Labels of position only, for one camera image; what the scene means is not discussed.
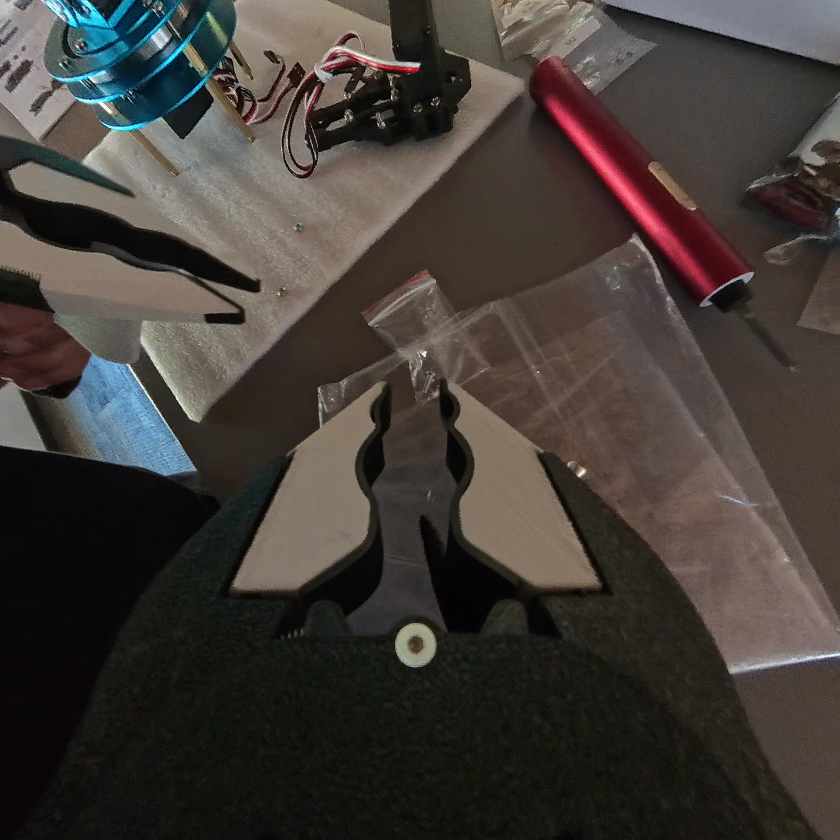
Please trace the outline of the red electric screwdriver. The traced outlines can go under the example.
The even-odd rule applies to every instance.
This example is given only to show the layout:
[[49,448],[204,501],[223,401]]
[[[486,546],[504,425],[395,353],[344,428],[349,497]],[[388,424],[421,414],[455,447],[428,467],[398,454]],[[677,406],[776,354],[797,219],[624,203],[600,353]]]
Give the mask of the red electric screwdriver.
[[542,59],[529,91],[696,305],[734,313],[776,361],[795,371],[790,355],[752,311],[751,265],[572,69],[558,57]]

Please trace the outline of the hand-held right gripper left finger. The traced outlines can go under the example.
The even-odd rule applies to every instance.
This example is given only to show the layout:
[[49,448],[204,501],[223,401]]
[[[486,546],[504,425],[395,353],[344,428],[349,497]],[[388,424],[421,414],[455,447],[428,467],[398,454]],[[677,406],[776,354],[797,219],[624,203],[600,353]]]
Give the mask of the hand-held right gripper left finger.
[[231,582],[232,596],[303,597],[375,536],[364,455],[380,442],[391,388],[378,382],[290,452],[283,477]]

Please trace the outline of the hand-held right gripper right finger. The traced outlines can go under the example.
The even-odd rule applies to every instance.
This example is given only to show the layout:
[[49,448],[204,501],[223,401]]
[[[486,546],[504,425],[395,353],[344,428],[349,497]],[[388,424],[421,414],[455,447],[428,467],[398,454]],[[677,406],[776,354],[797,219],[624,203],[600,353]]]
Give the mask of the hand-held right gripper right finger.
[[457,544],[516,592],[600,592],[602,581],[543,451],[463,387],[441,383]]

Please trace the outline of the printed instruction sheet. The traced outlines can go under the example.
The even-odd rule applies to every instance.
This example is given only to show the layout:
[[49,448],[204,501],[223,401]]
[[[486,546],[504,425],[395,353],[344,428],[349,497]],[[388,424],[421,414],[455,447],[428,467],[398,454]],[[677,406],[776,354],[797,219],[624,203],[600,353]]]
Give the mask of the printed instruction sheet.
[[46,68],[47,40],[57,22],[43,2],[1,2],[1,103],[37,140],[76,102]]

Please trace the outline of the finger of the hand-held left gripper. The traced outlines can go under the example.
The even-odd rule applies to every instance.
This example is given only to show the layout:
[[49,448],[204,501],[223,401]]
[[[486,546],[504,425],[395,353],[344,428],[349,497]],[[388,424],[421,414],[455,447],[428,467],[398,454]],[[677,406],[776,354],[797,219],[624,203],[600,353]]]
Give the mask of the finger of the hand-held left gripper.
[[59,326],[91,354],[117,364],[139,359],[148,322],[238,326],[246,321],[244,307],[209,281],[44,245],[5,222],[1,266],[37,276]]
[[195,280],[240,291],[257,293],[261,290],[258,279],[247,277],[184,239],[136,227],[97,207],[53,201],[19,191],[11,172],[26,164],[38,165],[129,198],[134,194],[83,163],[41,145],[3,135],[2,221],[39,243],[79,253],[111,256],[146,270],[172,270]]

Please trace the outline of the clear screw bag red zip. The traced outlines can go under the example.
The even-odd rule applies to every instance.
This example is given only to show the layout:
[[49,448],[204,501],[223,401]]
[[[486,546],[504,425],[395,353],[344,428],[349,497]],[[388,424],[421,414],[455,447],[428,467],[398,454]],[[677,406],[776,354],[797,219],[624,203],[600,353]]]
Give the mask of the clear screw bag red zip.
[[466,317],[454,310],[428,271],[404,282],[363,316],[406,362],[418,405],[437,395],[442,380],[462,385],[488,366]]

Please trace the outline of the black servo claw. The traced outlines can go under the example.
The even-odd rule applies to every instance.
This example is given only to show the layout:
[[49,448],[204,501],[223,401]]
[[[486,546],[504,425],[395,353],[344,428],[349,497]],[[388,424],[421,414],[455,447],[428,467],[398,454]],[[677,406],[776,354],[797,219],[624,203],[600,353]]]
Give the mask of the black servo claw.
[[392,145],[452,130],[471,89],[469,60],[440,43],[430,1],[388,3],[392,53],[379,58],[345,35],[312,72],[304,137],[315,155],[349,142]]

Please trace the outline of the white foam mat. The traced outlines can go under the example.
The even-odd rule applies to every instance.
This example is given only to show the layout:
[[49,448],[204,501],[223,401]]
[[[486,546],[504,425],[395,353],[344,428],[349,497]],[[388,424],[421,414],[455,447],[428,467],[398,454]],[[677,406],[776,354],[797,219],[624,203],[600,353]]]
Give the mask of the white foam mat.
[[[522,80],[506,72],[474,61],[470,70],[450,132],[389,147],[347,143],[323,154],[305,180],[283,164],[281,118],[258,127],[251,143],[218,108],[184,141],[160,124],[148,129],[178,176],[123,133],[89,153],[84,162],[131,189],[149,214],[261,282],[260,294],[239,296],[242,325],[143,328],[146,353],[191,420],[202,421],[523,93]],[[285,297],[276,295],[281,287]]]

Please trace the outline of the person's left hand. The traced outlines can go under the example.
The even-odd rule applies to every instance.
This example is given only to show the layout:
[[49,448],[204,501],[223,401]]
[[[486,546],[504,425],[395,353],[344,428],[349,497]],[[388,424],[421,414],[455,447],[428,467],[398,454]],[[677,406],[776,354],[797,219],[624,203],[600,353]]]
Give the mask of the person's left hand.
[[79,379],[90,352],[51,312],[1,304],[1,386],[39,392]]

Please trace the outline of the large clear parts bag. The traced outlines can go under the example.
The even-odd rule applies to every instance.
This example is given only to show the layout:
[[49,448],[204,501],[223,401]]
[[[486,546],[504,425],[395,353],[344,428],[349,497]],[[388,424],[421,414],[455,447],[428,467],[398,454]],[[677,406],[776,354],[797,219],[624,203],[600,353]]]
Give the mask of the large clear parts bag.
[[[640,237],[459,313],[488,366],[457,385],[584,470],[666,562],[733,674],[838,659],[837,610]],[[389,349],[318,388],[320,424],[386,381],[394,419],[420,428]]]

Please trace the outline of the person's black clothing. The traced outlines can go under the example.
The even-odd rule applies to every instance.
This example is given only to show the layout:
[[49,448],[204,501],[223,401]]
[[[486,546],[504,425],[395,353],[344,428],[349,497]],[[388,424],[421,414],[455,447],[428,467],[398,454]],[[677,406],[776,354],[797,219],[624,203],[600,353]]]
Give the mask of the person's black clothing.
[[56,773],[134,604],[218,509],[188,478],[2,447],[2,838]]

